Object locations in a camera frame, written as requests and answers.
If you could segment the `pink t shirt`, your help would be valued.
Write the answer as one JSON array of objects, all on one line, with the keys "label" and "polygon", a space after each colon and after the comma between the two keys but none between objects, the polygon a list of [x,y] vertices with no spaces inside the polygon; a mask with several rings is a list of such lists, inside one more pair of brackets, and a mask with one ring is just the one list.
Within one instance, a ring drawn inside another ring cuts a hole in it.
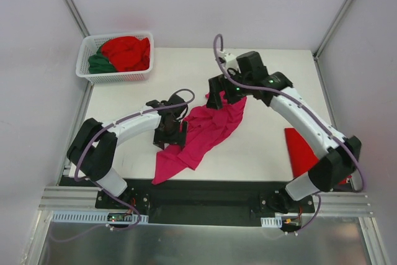
[{"label": "pink t shirt", "polygon": [[157,152],[152,184],[161,184],[189,168],[195,170],[205,154],[225,141],[243,120],[247,98],[235,104],[222,99],[220,110],[206,106],[194,107],[185,118],[188,123],[186,144],[183,148],[169,145]]}]

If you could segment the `white perforated plastic basket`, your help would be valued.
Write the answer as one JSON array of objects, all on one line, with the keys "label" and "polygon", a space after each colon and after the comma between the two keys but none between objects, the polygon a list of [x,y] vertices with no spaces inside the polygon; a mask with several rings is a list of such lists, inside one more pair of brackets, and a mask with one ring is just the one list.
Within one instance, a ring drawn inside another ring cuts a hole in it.
[{"label": "white perforated plastic basket", "polygon": [[[150,63],[146,71],[130,71],[130,72],[116,72],[116,73],[103,73],[103,74],[90,74],[88,58],[95,54],[100,53],[100,47],[107,41],[123,36],[133,36],[138,39],[149,38],[151,43]],[[144,81],[149,78],[149,74],[154,65],[154,39],[153,35],[149,32],[125,32],[116,34],[102,34],[90,35],[86,37],[79,49],[78,59],[76,62],[76,75],[84,78],[92,84],[97,83],[114,83],[124,81]]]}]

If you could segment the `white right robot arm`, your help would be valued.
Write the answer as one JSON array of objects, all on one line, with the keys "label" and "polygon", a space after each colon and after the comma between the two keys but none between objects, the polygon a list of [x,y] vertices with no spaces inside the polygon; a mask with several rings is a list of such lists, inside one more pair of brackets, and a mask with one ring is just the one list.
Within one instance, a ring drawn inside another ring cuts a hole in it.
[{"label": "white right robot arm", "polygon": [[222,74],[208,81],[207,107],[220,110],[223,100],[235,104],[252,96],[280,114],[303,137],[318,159],[304,174],[287,183],[275,198],[282,210],[293,212],[304,197],[328,192],[358,170],[360,140],[348,138],[327,124],[283,73],[269,74],[258,52],[235,56],[215,50],[214,55]]}]

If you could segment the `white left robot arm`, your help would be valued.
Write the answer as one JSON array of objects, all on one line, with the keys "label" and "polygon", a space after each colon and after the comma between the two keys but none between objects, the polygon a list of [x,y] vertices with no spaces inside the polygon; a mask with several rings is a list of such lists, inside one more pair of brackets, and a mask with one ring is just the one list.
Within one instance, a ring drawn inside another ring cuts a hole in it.
[{"label": "white left robot arm", "polygon": [[112,167],[115,151],[127,140],[152,130],[153,145],[185,146],[187,122],[183,121],[188,103],[177,94],[166,101],[149,101],[139,112],[113,122],[94,118],[83,122],[67,150],[66,157],[75,167],[78,178],[88,178],[110,193],[117,208],[127,207],[132,199],[127,182]]}]

